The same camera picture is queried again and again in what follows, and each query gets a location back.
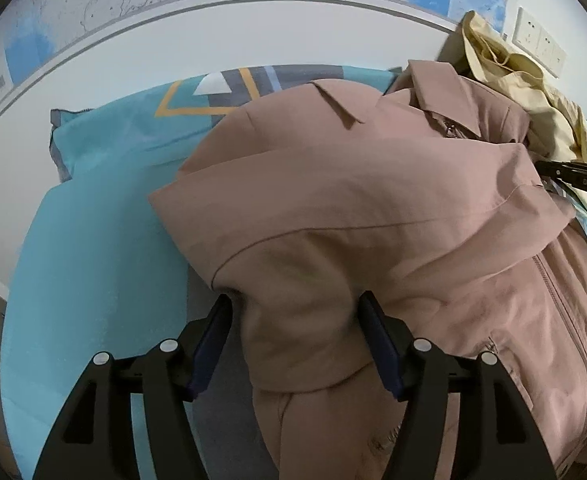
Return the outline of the pink jacket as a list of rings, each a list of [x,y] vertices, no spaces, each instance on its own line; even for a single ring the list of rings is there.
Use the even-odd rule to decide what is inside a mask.
[[[281,478],[388,463],[404,406],[355,322],[367,290],[447,353],[496,353],[569,469],[587,441],[587,237],[529,128],[505,96],[416,61],[388,92],[323,79],[237,108],[151,195],[190,266],[240,302]]]

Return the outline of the cream beige garment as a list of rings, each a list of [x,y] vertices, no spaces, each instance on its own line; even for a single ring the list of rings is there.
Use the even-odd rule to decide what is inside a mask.
[[[477,12],[464,15],[461,36],[473,77],[529,114],[530,150],[552,162],[587,164],[587,120],[581,107],[546,82],[540,66],[509,47]]]

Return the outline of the teal bed sheet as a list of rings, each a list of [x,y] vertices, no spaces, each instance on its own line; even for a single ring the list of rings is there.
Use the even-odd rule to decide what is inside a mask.
[[[150,202],[205,136],[128,153],[45,195],[14,271],[2,334],[0,391],[21,463],[38,462],[94,354],[144,352],[202,315],[206,295],[220,292],[190,266]],[[236,333],[212,398],[196,413],[205,463],[215,477],[284,479],[255,415],[240,302],[226,294]]]

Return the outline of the teal patterned pillow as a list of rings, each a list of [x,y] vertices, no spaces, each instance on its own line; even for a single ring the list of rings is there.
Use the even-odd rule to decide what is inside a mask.
[[[348,65],[240,67],[162,84],[106,105],[50,111],[49,153],[62,182],[128,153],[199,139],[235,108],[317,79],[344,79],[379,91],[397,74]]]

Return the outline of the white wall socket panel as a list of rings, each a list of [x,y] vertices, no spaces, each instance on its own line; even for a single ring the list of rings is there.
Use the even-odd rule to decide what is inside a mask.
[[[563,73],[566,52],[551,34],[522,6],[518,9],[513,43],[528,52],[554,77]]]

